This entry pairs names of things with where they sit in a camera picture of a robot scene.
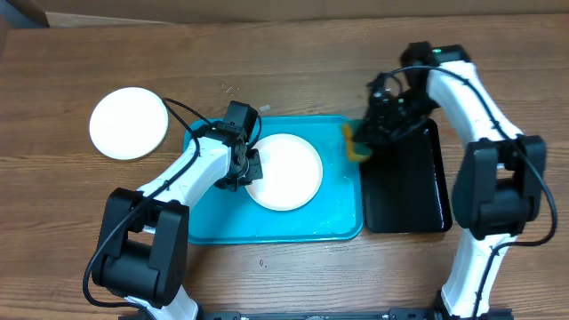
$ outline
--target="wooden surface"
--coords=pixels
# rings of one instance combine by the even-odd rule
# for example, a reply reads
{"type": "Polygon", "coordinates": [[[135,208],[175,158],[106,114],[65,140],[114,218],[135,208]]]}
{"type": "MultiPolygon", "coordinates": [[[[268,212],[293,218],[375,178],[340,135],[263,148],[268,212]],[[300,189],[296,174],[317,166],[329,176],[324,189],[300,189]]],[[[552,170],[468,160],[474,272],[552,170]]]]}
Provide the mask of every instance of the wooden surface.
{"type": "MultiPolygon", "coordinates": [[[[358,116],[366,82],[397,67],[407,43],[429,40],[463,44],[509,119],[548,143],[557,237],[510,249],[492,305],[520,319],[569,318],[567,29],[569,16],[544,15],[11,31],[0,64],[0,317],[113,319],[124,311],[89,306],[81,293],[103,207],[116,187],[137,188],[177,158],[183,130],[171,118],[152,156],[107,159],[88,134],[107,93],[140,86],[206,116],[222,116],[230,100],[270,105],[264,115],[358,116]]],[[[441,110],[433,117],[452,186],[461,144],[441,110]]],[[[522,238],[547,231],[541,208],[522,238]]],[[[190,246],[185,287],[206,310],[424,307],[445,282],[458,239],[455,225],[444,235],[363,231],[342,243],[190,246]]]]}

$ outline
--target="tabletop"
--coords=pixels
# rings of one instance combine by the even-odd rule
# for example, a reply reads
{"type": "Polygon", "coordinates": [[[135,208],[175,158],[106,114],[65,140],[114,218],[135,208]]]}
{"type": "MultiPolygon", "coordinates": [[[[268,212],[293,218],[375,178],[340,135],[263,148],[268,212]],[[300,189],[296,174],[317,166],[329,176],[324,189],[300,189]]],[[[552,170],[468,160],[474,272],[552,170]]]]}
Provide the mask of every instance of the tabletop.
{"type": "MultiPolygon", "coordinates": [[[[557,236],[508,252],[493,307],[519,319],[569,318],[569,15],[330,20],[10,31],[0,63],[0,317],[113,319],[81,292],[105,201],[153,180],[181,152],[171,118],[150,156],[121,162],[92,145],[97,102],[126,86],[222,116],[230,100],[266,115],[361,116],[365,84],[410,42],[462,44],[511,122],[548,145],[557,236]]],[[[463,150],[441,110],[447,186],[463,150]]],[[[191,115],[185,118],[192,122],[191,115]]],[[[541,215],[521,239],[545,235],[541,215]]],[[[205,310],[248,313],[427,307],[449,275],[458,225],[445,234],[338,243],[188,246],[184,286],[205,310]]],[[[118,301],[91,285],[101,300],[118,301]]]]}

